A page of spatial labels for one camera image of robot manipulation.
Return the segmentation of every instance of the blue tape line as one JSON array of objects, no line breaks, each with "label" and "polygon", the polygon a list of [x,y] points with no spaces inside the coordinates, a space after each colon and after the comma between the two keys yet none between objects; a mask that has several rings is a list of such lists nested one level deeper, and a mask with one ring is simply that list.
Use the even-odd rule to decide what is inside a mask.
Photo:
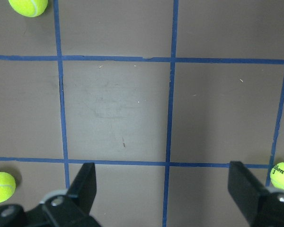
[{"label": "blue tape line", "polygon": [[170,58],[164,57],[126,57],[126,56],[82,56],[82,55],[64,55],[64,61],[140,61],[140,62],[170,62]]},{"label": "blue tape line", "polygon": [[176,58],[181,63],[220,63],[220,64],[272,64],[284,65],[279,59],[244,59],[244,58]]},{"label": "blue tape line", "polygon": [[274,161],[275,161],[276,145],[277,145],[277,140],[279,137],[279,130],[280,130],[282,113],[283,113],[283,107],[284,107],[284,78],[283,78],[281,97],[280,97],[280,102],[279,102],[279,109],[278,109],[278,114],[277,114],[276,123],[275,123],[274,140],[273,140],[273,144],[271,147],[269,168],[268,168],[267,177],[266,177],[266,186],[270,185],[270,170],[273,167]]},{"label": "blue tape line", "polygon": [[[65,163],[63,158],[32,158],[32,157],[0,157],[0,161],[18,162],[47,162]],[[173,167],[213,167],[229,168],[229,163],[184,163],[184,162],[143,162],[143,161],[109,161],[109,160],[88,160],[88,159],[68,159],[68,164],[84,164],[93,162],[97,165],[116,165],[116,166],[173,166]],[[269,165],[245,164],[247,168],[267,169]]]},{"label": "blue tape line", "polygon": [[69,163],[83,164],[93,162],[99,165],[121,165],[121,166],[165,166],[165,162],[143,162],[143,161],[108,161],[108,160],[76,160],[69,159]]},{"label": "blue tape line", "polygon": [[[177,63],[217,63],[217,64],[271,64],[284,65],[280,59],[243,59],[243,58],[177,58],[168,57],[126,57],[126,56],[84,56],[84,55],[60,55],[63,61],[129,61],[129,62],[177,62]],[[0,55],[0,60],[5,61],[58,61],[58,56],[6,56]]]},{"label": "blue tape line", "polygon": [[68,150],[67,150],[67,136],[66,136],[66,120],[65,120],[65,105],[64,105],[64,90],[63,90],[63,61],[61,50],[61,35],[60,35],[60,22],[59,22],[59,3],[58,0],[53,1],[54,23],[55,23],[55,37],[57,48],[57,61],[59,73],[59,91],[60,91],[60,114],[61,114],[61,129],[62,129],[62,144],[63,144],[63,158],[64,158],[64,173],[65,173],[65,186],[70,186],[70,173],[68,164]]},{"label": "blue tape line", "polygon": [[64,163],[64,159],[36,157],[0,157],[0,161]]},{"label": "blue tape line", "polygon": [[0,60],[5,61],[56,61],[57,56],[17,56],[0,55]]},{"label": "blue tape line", "polygon": [[171,37],[171,52],[170,52],[170,82],[169,82],[169,107],[168,107],[168,122],[167,122],[167,139],[166,139],[166,158],[165,176],[164,176],[164,194],[163,194],[163,214],[162,227],[166,227],[168,218],[168,198],[169,198],[169,171],[170,171],[170,148],[172,134],[172,112],[174,102],[174,83],[175,83],[175,68],[176,68],[176,52],[177,52],[177,34],[178,34],[178,8],[179,1],[174,0],[173,19],[172,19],[172,37]]}]

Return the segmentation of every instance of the gray surface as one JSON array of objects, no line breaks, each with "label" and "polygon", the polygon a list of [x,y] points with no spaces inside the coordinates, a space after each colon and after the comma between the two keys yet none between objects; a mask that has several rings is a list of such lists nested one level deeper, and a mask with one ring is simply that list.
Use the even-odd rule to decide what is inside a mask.
[{"label": "gray surface", "polygon": [[[71,180],[81,165],[70,165]],[[104,227],[162,225],[164,167],[96,165],[91,215]]]},{"label": "gray surface", "polygon": [[60,1],[62,53],[169,57],[172,0]]},{"label": "gray surface", "polygon": [[0,0],[0,54],[56,55],[52,2],[39,17],[16,13],[7,0]]},{"label": "gray surface", "polygon": [[177,57],[284,59],[284,0],[181,0],[177,41]]},{"label": "gray surface", "polygon": [[64,64],[69,158],[165,161],[168,63]]},{"label": "gray surface", "polygon": [[0,157],[63,158],[56,62],[0,61]]},{"label": "gray surface", "polygon": [[[59,0],[62,53],[169,57],[172,16],[172,0]],[[181,0],[177,38],[177,57],[284,59],[284,0]],[[53,1],[25,18],[0,0],[0,54],[55,56]],[[167,62],[64,61],[69,158],[165,161],[169,70]],[[284,65],[177,63],[171,161],[268,164],[283,74]],[[58,75],[56,61],[0,60],[0,157],[63,158]],[[6,203],[28,210],[65,187],[63,164],[18,160],[0,162],[19,180]],[[70,164],[71,181],[79,168]],[[162,226],[163,166],[96,170],[92,214],[104,227]],[[265,182],[265,169],[252,171]],[[227,172],[171,167],[168,227],[247,227]]]},{"label": "gray surface", "polygon": [[[264,183],[266,170],[252,170]],[[247,227],[227,191],[224,168],[171,167],[167,227]]]},{"label": "gray surface", "polygon": [[283,66],[177,64],[171,161],[267,164]]}]

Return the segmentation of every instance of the gray floor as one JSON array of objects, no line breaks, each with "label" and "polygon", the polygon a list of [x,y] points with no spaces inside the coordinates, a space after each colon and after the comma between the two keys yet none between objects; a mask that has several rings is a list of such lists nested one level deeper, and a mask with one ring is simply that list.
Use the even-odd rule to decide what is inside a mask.
[{"label": "gray floor", "polygon": [[[82,160],[121,161],[96,165],[91,214],[103,227],[162,226],[173,5],[59,0],[70,182]],[[170,161],[268,165],[284,63],[255,59],[284,60],[284,0],[179,0],[177,26],[176,57],[200,63],[175,66]],[[5,203],[26,210],[66,186],[56,47],[53,0],[36,18],[0,0],[0,171],[18,183]],[[152,57],[162,60],[145,61]],[[284,107],[275,161],[284,161]],[[251,171],[265,183],[266,168]],[[227,175],[222,167],[170,167],[167,227],[247,227]]]}]

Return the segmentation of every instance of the tennis ball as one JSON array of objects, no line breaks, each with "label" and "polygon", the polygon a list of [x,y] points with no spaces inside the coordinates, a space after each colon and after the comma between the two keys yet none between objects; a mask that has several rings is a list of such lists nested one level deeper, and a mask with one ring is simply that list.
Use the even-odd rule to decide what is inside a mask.
[{"label": "tennis ball", "polygon": [[270,179],[274,187],[284,189],[284,162],[274,166],[270,171]]},{"label": "tennis ball", "polygon": [[11,7],[26,17],[37,17],[47,7],[48,0],[9,0]]},{"label": "tennis ball", "polygon": [[15,191],[16,182],[12,175],[0,172],[0,202],[8,200]]}]

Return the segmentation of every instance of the tennis ball logo text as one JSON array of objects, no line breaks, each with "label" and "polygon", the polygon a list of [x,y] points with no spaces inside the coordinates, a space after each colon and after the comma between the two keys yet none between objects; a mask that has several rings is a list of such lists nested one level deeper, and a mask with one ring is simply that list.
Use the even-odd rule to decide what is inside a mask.
[{"label": "tennis ball logo text", "polygon": [[276,166],[274,167],[273,174],[275,174],[276,171],[278,171],[278,172],[284,174],[284,170],[280,169],[280,168],[279,168],[279,165],[276,165]]}]

